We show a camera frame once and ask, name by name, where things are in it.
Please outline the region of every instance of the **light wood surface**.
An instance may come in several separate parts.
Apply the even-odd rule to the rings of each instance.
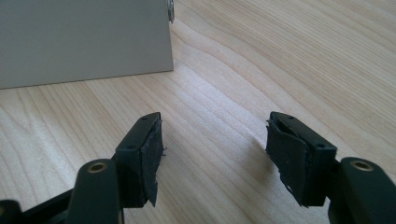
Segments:
[[[0,198],[23,210],[73,188],[148,113],[167,146],[153,208],[126,223],[329,223],[264,153],[291,114],[396,181],[393,0],[176,0],[175,71],[0,91]]]

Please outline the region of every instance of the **gray panel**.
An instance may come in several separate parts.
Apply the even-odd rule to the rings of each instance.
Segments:
[[[166,0],[0,0],[0,88],[169,70]]]

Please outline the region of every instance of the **screw hole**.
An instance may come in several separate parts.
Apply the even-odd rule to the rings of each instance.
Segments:
[[[370,165],[369,163],[365,162],[365,161],[352,161],[350,163],[353,167],[355,167],[358,170],[361,171],[373,171],[374,168],[372,165]]]
[[[102,162],[97,162],[95,164],[92,164],[90,167],[88,167],[87,171],[88,173],[95,174],[104,171],[106,168],[107,168],[107,164]]]

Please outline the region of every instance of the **table surface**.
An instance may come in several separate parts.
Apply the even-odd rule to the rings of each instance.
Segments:
[[[266,156],[271,111],[396,181],[393,0],[176,0],[175,71],[0,91],[0,198],[28,209],[73,188],[160,111],[156,207],[126,223],[328,223]]]

